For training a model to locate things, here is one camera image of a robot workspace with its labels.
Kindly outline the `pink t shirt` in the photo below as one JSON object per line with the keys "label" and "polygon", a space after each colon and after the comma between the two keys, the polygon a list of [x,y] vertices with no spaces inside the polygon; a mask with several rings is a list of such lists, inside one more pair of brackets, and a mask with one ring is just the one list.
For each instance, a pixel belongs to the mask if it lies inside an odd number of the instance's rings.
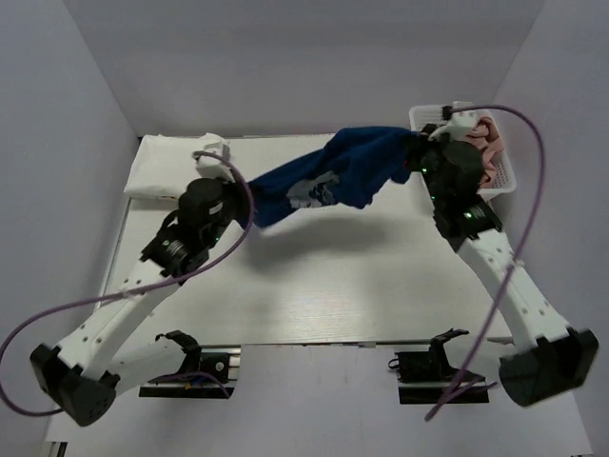
{"label": "pink t shirt", "polygon": [[493,160],[504,151],[501,135],[495,122],[489,116],[483,116],[466,135],[465,141],[476,147],[481,153],[484,172],[480,180],[481,189],[491,189],[497,178],[497,167]]}

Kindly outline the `blue t shirt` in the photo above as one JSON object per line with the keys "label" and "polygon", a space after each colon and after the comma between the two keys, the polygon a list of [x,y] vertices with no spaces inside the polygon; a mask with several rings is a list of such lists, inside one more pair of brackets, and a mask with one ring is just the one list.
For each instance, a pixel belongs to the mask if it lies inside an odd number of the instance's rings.
{"label": "blue t shirt", "polygon": [[270,227],[299,209],[365,208],[386,182],[408,180],[409,143],[416,137],[398,127],[339,130],[321,149],[249,182],[254,225]]}

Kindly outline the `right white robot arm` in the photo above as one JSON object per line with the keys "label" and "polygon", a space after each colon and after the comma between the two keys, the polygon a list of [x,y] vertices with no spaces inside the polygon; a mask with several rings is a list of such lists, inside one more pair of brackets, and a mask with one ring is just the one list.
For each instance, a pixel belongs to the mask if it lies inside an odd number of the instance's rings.
{"label": "right white robot arm", "polygon": [[497,214],[479,188],[484,172],[481,154],[464,140],[479,120],[480,107],[431,106],[432,119],[416,119],[421,108],[409,112],[417,136],[408,146],[407,166],[421,174],[433,205],[441,236],[474,271],[493,298],[480,333],[463,359],[450,346],[429,356],[431,371],[452,379],[442,393],[444,405],[469,391],[468,365],[480,348],[495,314],[508,326],[516,352],[500,359],[499,378],[507,395],[529,407],[581,387],[599,350],[589,329],[576,330],[546,300],[521,263],[529,234],[512,247]]}

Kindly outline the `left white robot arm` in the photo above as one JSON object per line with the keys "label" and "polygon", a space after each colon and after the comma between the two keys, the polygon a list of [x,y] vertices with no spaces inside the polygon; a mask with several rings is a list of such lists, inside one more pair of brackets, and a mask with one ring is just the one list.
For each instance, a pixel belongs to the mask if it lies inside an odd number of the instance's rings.
{"label": "left white robot arm", "polygon": [[99,420],[122,393],[148,382],[197,377],[202,349],[180,330],[121,354],[129,336],[195,274],[211,267],[210,251],[250,200],[243,177],[224,158],[196,151],[200,178],[187,185],[178,207],[143,248],[116,297],[54,347],[39,345],[30,355],[43,391],[80,427]]}

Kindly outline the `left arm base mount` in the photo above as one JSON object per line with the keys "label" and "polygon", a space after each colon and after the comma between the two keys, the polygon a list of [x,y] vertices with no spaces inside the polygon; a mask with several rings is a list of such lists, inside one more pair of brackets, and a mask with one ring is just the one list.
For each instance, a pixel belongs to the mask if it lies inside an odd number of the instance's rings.
{"label": "left arm base mount", "polygon": [[155,341],[176,343],[184,357],[176,375],[165,374],[139,388],[141,398],[227,400],[238,379],[239,348],[204,348],[180,330],[159,334]]}

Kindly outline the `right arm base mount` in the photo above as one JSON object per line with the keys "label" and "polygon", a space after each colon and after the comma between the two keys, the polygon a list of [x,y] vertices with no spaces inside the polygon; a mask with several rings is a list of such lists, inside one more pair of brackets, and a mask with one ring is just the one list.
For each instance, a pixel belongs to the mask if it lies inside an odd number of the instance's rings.
{"label": "right arm base mount", "polygon": [[397,375],[402,406],[433,405],[441,398],[452,377],[459,371],[450,365],[444,345],[468,334],[468,330],[451,328],[434,336],[427,348],[411,348],[395,353],[387,367]]}

